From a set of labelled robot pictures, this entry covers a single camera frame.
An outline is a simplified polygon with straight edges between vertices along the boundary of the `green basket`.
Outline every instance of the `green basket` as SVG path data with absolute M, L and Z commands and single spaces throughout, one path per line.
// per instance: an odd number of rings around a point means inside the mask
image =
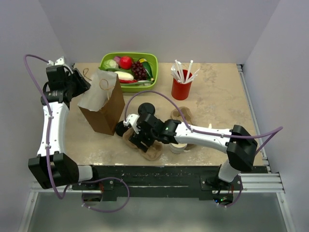
M 149 86 L 121 86 L 121 89 L 123 92 L 131 92 L 131 93 L 137 93 L 144 90 L 150 90 L 152 89 L 156 81 L 158 79 L 158 60 L 155 55 L 149 54 L 149 53 L 141 53 L 141 52 L 112 52 L 106 54 L 100 64 L 100 69 L 102 69 L 103 62 L 109 59 L 113 59 L 115 56 L 124 57 L 128 56 L 133 58 L 134 61 L 139 60 L 140 58 L 145 58 L 148 63 L 150 64 L 151 70 L 153 72 L 153 78 L 154 82 Z

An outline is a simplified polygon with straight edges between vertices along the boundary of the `white paper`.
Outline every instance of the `white paper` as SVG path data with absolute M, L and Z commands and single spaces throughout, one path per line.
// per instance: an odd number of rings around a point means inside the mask
M 90 79 L 91 81 L 89 81 L 89 83 L 91 87 L 82 95 L 82 99 L 77 105 L 90 111 L 99 111 L 108 101 L 108 96 L 111 97 L 112 95 L 117 80 L 117 74 L 97 69 L 97 71 L 91 75 Z

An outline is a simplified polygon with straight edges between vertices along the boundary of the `white backdrop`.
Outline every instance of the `white backdrop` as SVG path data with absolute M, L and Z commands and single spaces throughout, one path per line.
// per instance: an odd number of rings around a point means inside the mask
M 66 54 L 100 62 L 144 51 L 160 62 L 244 63 L 279 0 L 39 0 Z
M 309 1 L 281 0 L 245 63 L 245 78 L 261 132 L 284 126 L 267 146 L 280 171 L 299 232 L 309 228 Z
M 28 158 L 36 157 L 43 128 L 40 95 L 26 71 L 23 55 L 56 59 L 63 54 L 37 0 L 0 4 L 0 231 L 18 230 L 33 179 Z M 43 84 L 45 67 L 29 59 Z

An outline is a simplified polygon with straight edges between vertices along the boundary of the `red tomato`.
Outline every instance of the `red tomato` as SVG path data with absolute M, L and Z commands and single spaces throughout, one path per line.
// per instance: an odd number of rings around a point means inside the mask
M 121 57 L 120 58 L 120 68 L 122 69 L 130 69 L 133 64 L 133 60 L 131 57 Z

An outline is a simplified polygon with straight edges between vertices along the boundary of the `metal frame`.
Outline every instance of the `metal frame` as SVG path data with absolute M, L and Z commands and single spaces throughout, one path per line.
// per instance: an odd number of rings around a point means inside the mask
M 252 107 L 250 95 L 248 93 L 248 89 L 247 89 L 244 75 L 242 72 L 242 67 L 241 65 L 237 65 L 237 68 L 238 68 L 241 83 L 242 83 L 242 86 L 243 86 L 243 89 L 246 95 L 247 103 L 249 105 L 249 109 L 252 115 L 252 120 L 254 123 L 255 131 L 257 134 L 260 134 L 260 130 L 258 128 L 256 117 L 255 117 L 255 113 Z M 281 213 L 283 215 L 283 219 L 285 222 L 286 229 L 288 232 L 294 232 L 295 226 L 294 226 L 294 223 L 291 217 L 289 207 L 287 205 L 287 201 L 285 199 L 285 193 L 284 193 L 284 188 L 283 188 L 282 181 L 280 178 L 280 174 L 271 173 L 268 158 L 266 156 L 266 152 L 264 148 L 262 149 L 262 159 L 263 159 L 263 164 L 267 167 L 267 170 L 269 173 L 267 174 L 240 174 L 242 182 L 243 182 L 243 193 L 276 193 L 278 197 L 278 202 L 281 208 Z M 63 191 L 64 187 L 58 187 L 57 189 L 58 191 Z M 27 201 L 24 216 L 23 216 L 18 232 L 28 231 L 31 217 L 33 214 L 33 210 L 34 210 L 39 192 L 53 192 L 53 190 L 52 189 L 42 189 L 37 181 L 32 182 L 30 195 Z M 81 190 L 72 190 L 72 188 L 69 187 L 67 189 L 67 193 L 70 193 L 70 192 L 100 193 L 99 190 L 81 191 Z
M 33 210 L 38 198 L 38 192 L 31 191 L 27 200 L 24 215 L 19 225 L 18 232 L 27 232 L 32 218 Z
M 250 99 L 250 95 L 249 95 L 249 92 L 248 92 L 248 89 L 247 89 L 244 74 L 243 74 L 243 71 L 242 71 L 242 66 L 237 65 L 237 68 L 238 68 L 238 72 L 239 72 L 239 76 L 240 76 L 240 79 L 241 79 L 243 89 L 245 91 L 245 95 L 246 95 L 246 99 L 247 99 L 249 109 L 250 109 L 250 112 L 251 112 L 255 131 L 256 131 L 257 134 L 260 134 L 260 130 L 259 130 L 259 127 L 257 125 L 255 113 L 254 113 L 253 106 L 252 106 L 251 99 Z M 265 152 L 264 148 L 262 149 L 262 159 L 263 159 L 264 165 L 267 166 L 268 172 L 271 173 L 270 165 L 269 165 L 268 158 L 266 156 L 266 152 Z M 282 189 L 284 190 L 281 178 L 280 178 L 280 183 L 282 185 Z M 276 193 L 277 193 L 277 198 L 278 198 L 279 206 L 280 206 L 280 209 L 281 209 L 281 213 L 282 213 L 282 216 L 283 216 L 283 220 L 284 220 L 284 223 L 285 223 L 285 227 L 286 227 L 288 232 L 295 232 L 296 229 L 295 229 L 295 225 L 293 223 L 293 219 L 292 219 L 292 215 L 291 215 L 288 203 L 287 203 L 286 198 L 285 198 L 285 192 L 283 191 L 283 192 L 276 192 Z

